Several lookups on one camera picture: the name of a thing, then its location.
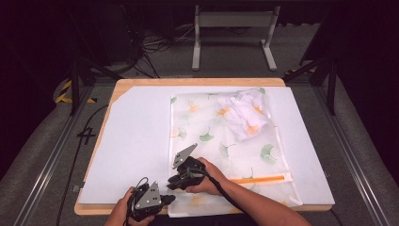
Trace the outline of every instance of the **wire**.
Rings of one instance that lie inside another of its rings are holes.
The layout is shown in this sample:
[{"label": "wire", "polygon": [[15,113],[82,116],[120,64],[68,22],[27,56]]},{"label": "wire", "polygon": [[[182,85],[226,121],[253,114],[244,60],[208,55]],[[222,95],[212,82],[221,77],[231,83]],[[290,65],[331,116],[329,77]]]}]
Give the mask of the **wire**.
[{"label": "wire", "polygon": [[338,223],[343,226],[343,222],[341,221],[341,219],[338,217],[337,213],[335,213],[335,211],[331,209],[329,209],[329,211],[332,213],[332,215],[334,215],[334,217],[337,219]]},{"label": "wire", "polygon": [[[86,121],[86,124],[85,124],[85,127],[84,127],[83,131],[82,131],[81,133],[79,133],[78,136],[79,136],[80,134],[83,134],[83,133],[85,133],[85,132],[87,131],[87,129],[88,129],[88,124],[90,123],[91,119],[92,119],[98,112],[100,112],[102,109],[104,109],[104,108],[106,108],[106,107],[108,107],[108,105],[105,105],[105,106],[100,107],[99,109],[97,109],[97,110],[88,118],[88,120]],[[61,220],[62,209],[63,209],[63,207],[64,207],[64,202],[65,202],[65,199],[66,199],[66,197],[67,197],[68,188],[70,187],[70,182],[71,182],[71,178],[72,178],[73,169],[74,169],[74,166],[75,166],[75,163],[76,163],[77,155],[79,154],[80,147],[81,147],[81,145],[82,145],[83,137],[84,137],[84,136],[81,136],[81,137],[80,137],[79,144],[78,144],[78,146],[77,146],[77,149],[76,149],[76,152],[75,152],[75,156],[74,156],[74,158],[73,158],[72,166],[71,166],[71,169],[70,169],[70,175],[68,176],[68,182],[67,182],[67,184],[65,185],[64,194],[62,195],[61,205],[59,206],[58,215],[57,215],[57,217],[56,217],[56,225],[57,225],[57,226],[59,225],[59,221]]]},{"label": "wire", "polygon": [[220,192],[220,194],[223,195],[223,197],[229,201],[229,203],[231,203],[233,206],[235,206],[237,209],[241,210],[243,213],[247,213],[246,211],[244,211],[241,206],[235,202],[230,195],[223,189],[223,187],[220,185],[220,183],[213,178],[206,170],[201,170],[201,169],[187,169],[187,174],[189,174],[189,171],[196,171],[201,173],[204,176],[207,176],[209,178],[209,180],[212,182],[212,184],[214,184],[214,186],[216,187],[216,189]]}]

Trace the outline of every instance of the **hand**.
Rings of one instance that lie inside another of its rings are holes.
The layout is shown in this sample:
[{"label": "hand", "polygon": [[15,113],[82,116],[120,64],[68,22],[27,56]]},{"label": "hand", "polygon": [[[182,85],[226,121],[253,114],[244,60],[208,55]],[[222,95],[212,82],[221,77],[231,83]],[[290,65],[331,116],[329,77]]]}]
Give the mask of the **hand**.
[{"label": "hand", "polygon": [[[124,225],[126,220],[126,212],[127,212],[127,202],[129,201],[130,196],[132,195],[133,187],[131,186],[129,190],[127,190],[126,194],[123,198],[118,200],[114,209],[111,212],[108,220],[105,223],[105,226],[120,226]],[[147,226],[153,221],[154,216],[148,216],[142,219],[140,222],[135,221],[132,218],[129,218],[129,224],[133,226]]]},{"label": "hand", "polygon": [[[209,173],[209,175],[215,178],[219,183],[222,184],[223,182],[229,181],[223,174],[223,172],[221,172],[220,169],[217,168],[217,166],[202,157],[198,158],[198,160],[203,163],[203,165],[205,165],[205,169]],[[185,191],[188,193],[207,192],[211,195],[221,195],[217,188],[214,186],[214,184],[206,176],[199,185],[188,186]]]}]

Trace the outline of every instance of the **person's left hand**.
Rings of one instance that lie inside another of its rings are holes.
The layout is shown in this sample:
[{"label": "person's left hand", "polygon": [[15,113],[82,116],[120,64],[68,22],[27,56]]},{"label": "person's left hand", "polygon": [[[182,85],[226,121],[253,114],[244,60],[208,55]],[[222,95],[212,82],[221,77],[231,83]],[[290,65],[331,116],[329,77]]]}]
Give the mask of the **person's left hand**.
[{"label": "person's left hand", "polygon": [[[111,212],[108,220],[105,223],[105,226],[120,226],[123,225],[126,220],[126,212],[127,212],[127,202],[129,201],[130,196],[132,195],[133,187],[131,186],[129,190],[127,190],[126,194],[123,198],[118,200],[114,209]],[[135,221],[133,218],[129,218],[129,224],[133,226],[147,226],[153,221],[155,216],[148,216],[142,219],[140,222]]]}]

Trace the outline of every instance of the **orange stick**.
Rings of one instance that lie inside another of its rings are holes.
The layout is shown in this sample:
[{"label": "orange stick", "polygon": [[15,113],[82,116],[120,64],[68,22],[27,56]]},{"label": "orange stick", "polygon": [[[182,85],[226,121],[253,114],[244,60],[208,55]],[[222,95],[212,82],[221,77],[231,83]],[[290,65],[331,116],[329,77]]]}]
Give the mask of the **orange stick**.
[{"label": "orange stick", "polygon": [[262,183],[262,182],[275,182],[283,181],[284,176],[269,176],[269,177],[258,177],[258,178],[243,178],[243,179],[230,179],[237,184],[247,184],[247,183]]}]

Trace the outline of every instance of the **black clamp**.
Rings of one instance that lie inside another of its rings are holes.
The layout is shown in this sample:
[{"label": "black clamp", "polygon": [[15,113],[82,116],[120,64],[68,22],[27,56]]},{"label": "black clamp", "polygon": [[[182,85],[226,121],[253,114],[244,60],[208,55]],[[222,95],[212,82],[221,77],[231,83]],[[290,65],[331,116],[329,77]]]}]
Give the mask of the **black clamp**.
[{"label": "black clamp", "polygon": [[176,188],[185,190],[188,186],[197,186],[202,182],[205,165],[190,156],[197,146],[198,144],[193,144],[176,154],[172,168],[177,168],[178,173],[168,179],[168,188],[171,190]]},{"label": "black clamp", "polygon": [[165,205],[171,204],[175,199],[176,197],[173,195],[160,195],[157,182],[154,182],[151,186],[145,183],[134,188],[128,201],[127,217],[130,216],[139,222],[147,216],[158,214]]}]

